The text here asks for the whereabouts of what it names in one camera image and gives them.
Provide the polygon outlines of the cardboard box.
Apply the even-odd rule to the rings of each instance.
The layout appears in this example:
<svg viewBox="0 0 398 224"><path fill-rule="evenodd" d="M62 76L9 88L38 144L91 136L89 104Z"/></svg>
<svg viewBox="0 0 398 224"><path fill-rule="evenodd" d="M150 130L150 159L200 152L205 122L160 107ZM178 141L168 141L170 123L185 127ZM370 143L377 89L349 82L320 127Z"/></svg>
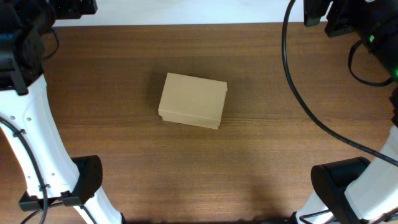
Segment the cardboard box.
<svg viewBox="0 0 398 224"><path fill-rule="evenodd" d="M227 91L226 82L168 73L159 116L164 121L218 129Z"/></svg>

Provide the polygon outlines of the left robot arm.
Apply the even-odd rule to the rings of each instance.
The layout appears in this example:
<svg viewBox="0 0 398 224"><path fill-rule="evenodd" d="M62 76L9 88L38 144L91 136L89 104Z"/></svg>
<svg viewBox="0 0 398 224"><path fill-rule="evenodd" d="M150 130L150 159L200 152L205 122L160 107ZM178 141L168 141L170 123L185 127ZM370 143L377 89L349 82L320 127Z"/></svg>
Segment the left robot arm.
<svg viewBox="0 0 398 224"><path fill-rule="evenodd" d="M70 157L47 96L42 37L57 20L97 12L91 0L1 2L1 130L24 174L20 208L31 217L73 207L87 223L124 223L107 198L98 156Z"/></svg>

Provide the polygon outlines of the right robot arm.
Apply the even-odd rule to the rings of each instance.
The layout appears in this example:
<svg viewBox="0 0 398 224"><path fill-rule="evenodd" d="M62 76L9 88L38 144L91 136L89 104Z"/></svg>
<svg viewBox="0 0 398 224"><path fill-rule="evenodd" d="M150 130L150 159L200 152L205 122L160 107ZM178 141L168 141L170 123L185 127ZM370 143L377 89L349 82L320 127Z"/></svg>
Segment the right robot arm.
<svg viewBox="0 0 398 224"><path fill-rule="evenodd" d="M373 159L354 157L315 165L311 169L313 193L305 205L292 215L291 223L389 223L397 220L397 92L393 105L392 127L380 151L354 142L323 124L298 93L287 61L287 27L295 3L289 2L282 28L282 61L285 76L299 105L322 130L337 140L372 155ZM303 3L303 21L311 27L326 17L329 37L356 33L348 66L356 49L364 46L389 74L381 82L359 82L376 87L397 82L397 1L313 1Z"/></svg>

